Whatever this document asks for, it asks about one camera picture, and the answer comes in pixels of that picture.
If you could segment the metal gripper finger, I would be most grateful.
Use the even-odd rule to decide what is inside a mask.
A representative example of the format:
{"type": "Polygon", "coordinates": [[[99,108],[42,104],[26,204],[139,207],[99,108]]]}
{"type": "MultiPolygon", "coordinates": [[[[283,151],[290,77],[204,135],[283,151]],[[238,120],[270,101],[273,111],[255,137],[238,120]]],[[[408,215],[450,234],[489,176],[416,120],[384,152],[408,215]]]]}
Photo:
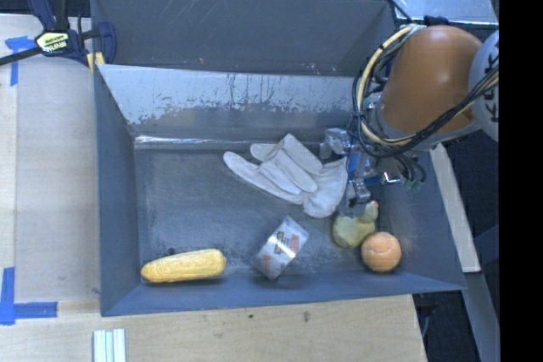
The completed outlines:
{"type": "Polygon", "coordinates": [[[350,136],[346,130],[340,128],[325,130],[323,142],[319,146],[319,156],[321,159],[330,159],[333,154],[344,156],[350,150],[350,136]]]}
{"type": "Polygon", "coordinates": [[[363,181],[349,181],[339,204],[339,213],[350,217],[363,216],[372,194],[363,181]]]}

